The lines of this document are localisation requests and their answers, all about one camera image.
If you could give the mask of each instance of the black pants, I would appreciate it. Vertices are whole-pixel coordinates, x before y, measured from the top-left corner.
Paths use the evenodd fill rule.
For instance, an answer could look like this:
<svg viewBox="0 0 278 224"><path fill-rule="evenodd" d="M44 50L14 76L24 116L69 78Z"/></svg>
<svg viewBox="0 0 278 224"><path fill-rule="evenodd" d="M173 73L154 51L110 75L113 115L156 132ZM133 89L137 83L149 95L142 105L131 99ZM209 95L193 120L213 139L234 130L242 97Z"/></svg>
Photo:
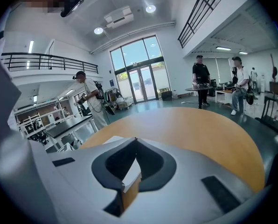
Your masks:
<svg viewBox="0 0 278 224"><path fill-rule="evenodd" d="M202 102L206 103L206 98L208 96L208 90L204 91L197 91L198 92L198 101L199 101L199 106L202 105Z"/></svg>

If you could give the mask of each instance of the jeans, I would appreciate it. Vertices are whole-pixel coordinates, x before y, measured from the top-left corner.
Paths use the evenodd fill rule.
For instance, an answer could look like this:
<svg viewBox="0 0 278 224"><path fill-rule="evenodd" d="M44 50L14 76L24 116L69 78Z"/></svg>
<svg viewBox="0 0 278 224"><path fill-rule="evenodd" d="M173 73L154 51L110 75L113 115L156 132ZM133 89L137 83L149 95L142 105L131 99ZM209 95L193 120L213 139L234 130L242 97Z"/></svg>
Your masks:
<svg viewBox="0 0 278 224"><path fill-rule="evenodd" d="M236 89L235 92L232 93L232 109L238 111L237 103L240 107L240 112L243 112L243 97L247 94L247 91L244 88Z"/></svg>
<svg viewBox="0 0 278 224"><path fill-rule="evenodd" d="M252 81L252 89L254 92L257 92L257 82L256 81Z"/></svg>
<svg viewBox="0 0 278 224"><path fill-rule="evenodd" d="M202 105L202 102L206 103L206 98L208 96L208 90L204 90L204 91L197 91L198 92L198 102L199 102L199 106Z"/></svg>

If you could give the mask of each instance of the round table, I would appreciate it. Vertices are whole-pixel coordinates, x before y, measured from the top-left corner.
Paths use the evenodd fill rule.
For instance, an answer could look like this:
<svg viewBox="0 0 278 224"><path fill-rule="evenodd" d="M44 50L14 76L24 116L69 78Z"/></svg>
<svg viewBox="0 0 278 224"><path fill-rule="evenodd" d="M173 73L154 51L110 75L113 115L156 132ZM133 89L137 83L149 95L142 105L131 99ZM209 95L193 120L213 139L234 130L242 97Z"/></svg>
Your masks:
<svg viewBox="0 0 278 224"><path fill-rule="evenodd" d="M208 86L208 87L192 87L192 88L187 88L185 89L186 91L204 91L204 90L209 90L213 88L212 86Z"/></svg>
<svg viewBox="0 0 278 224"><path fill-rule="evenodd" d="M253 191L264 188L264 165L252 138L220 114L194 108L161 108L120 119L91 136L81 148L113 136L137 137L196 151L244 180Z"/></svg>

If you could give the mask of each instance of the ceiling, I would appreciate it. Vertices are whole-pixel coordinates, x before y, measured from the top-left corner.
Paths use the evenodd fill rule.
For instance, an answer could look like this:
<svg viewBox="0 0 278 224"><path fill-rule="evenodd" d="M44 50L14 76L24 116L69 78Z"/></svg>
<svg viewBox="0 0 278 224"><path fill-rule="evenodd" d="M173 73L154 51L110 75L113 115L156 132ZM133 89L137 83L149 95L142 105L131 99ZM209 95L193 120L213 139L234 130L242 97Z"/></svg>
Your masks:
<svg viewBox="0 0 278 224"><path fill-rule="evenodd" d="M147 13L148 5L155 5L156 11ZM124 6L130 7L134 21L115 29L106 28L100 35L93 32L97 27L105 28L105 15ZM84 0L84 3L64 20L98 47L130 31L171 21L171 15L168 0Z"/></svg>
<svg viewBox="0 0 278 224"><path fill-rule="evenodd" d="M218 52L217 46L231 48L231 51L220 50L231 54L275 49L278 48L278 30L261 4L251 0L206 38L194 53Z"/></svg>
<svg viewBox="0 0 278 224"><path fill-rule="evenodd" d="M19 31L6 31L4 33L5 45L3 52L28 52L30 41L34 41L32 52L33 53L45 53L51 38L43 35L35 35L32 33L19 32Z"/></svg>
<svg viewBox="0 0 278 224"><path fill-rule="evenodd" d="M22 92L14 109L35 104L33 96L37 95L37 104L47 100L65 96L70 90L78 90L82 85L76 81L50 81L34 84L19 85L18 89Z"/></svg>

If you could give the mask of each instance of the glass door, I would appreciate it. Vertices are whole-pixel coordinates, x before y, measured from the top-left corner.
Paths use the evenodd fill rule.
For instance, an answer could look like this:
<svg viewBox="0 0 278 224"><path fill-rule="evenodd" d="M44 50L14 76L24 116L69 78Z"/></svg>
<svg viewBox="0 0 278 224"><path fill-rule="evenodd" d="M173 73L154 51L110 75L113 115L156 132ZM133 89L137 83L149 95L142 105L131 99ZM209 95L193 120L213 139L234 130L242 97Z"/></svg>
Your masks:
<svg viewBox="0 0 278 224"><path fill-rule="evenodd" d="M143 94L143 90L142 90L142 82L139 76L139 72L138 70L132 70L129 72L129 76L132 82L132 89L133 89L133 94L134 94L134 100L137 101L137 103L139 102L144 102L145 97Z"/></svg>
<svg viewBox="0 0 278 224"><path fill-rule="evenodd" d="M136 103L158 99L157 88L150 65L129 71L129 76Z"/></svg>

